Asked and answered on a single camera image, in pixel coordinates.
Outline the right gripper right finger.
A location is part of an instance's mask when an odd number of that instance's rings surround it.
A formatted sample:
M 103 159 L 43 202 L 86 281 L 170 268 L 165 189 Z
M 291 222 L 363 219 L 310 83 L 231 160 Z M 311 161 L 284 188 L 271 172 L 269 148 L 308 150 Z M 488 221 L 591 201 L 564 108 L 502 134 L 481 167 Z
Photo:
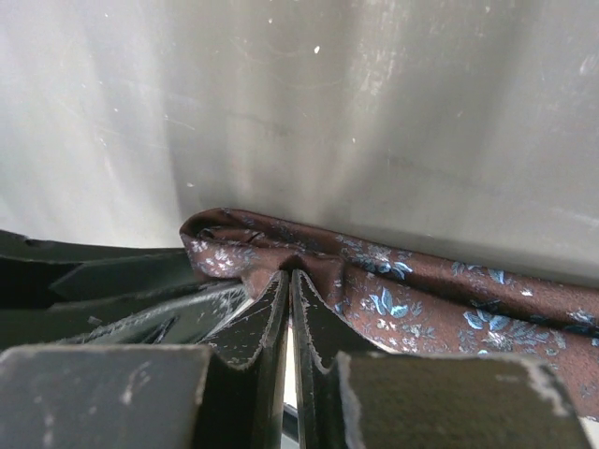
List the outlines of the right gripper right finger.
M 374 351 L 317 292 L 308 274 L 292 272 L 290 282 L 295 343 L 299 444 L 302 448 L 345 448 L 339 352 Z

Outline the brown floral necktie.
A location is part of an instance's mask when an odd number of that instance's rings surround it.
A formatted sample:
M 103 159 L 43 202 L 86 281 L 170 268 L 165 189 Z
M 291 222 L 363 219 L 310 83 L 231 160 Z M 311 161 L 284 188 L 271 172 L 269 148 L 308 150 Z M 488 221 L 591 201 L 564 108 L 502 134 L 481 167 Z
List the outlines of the brown floral necktie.
M 400 353 L 510 352 L 544 360 L 578 412 L 598 416 L 598 293 L 392 248 L 245 210 L 206 210 L 180 236 L 195 273 L 258 297 L 278 271 L 369 340 Z

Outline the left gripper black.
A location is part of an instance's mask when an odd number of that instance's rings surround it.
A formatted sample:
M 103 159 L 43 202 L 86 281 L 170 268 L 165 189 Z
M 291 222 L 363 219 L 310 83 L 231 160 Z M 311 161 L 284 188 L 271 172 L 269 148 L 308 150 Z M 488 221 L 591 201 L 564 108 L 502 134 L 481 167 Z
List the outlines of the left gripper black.
M 200 281 L 181 248 L 1 234 L 1 343 L 196 343 L 243 310 L 238 281 Z

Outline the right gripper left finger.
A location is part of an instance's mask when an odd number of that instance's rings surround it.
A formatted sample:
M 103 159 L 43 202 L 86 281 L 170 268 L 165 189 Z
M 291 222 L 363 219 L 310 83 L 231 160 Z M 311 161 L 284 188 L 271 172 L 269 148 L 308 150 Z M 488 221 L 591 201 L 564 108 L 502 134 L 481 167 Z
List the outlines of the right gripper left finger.
M 278 448 L 284 413 L 289 276 L 205 339 L 211 359 L 197 410 L 197 448 Z

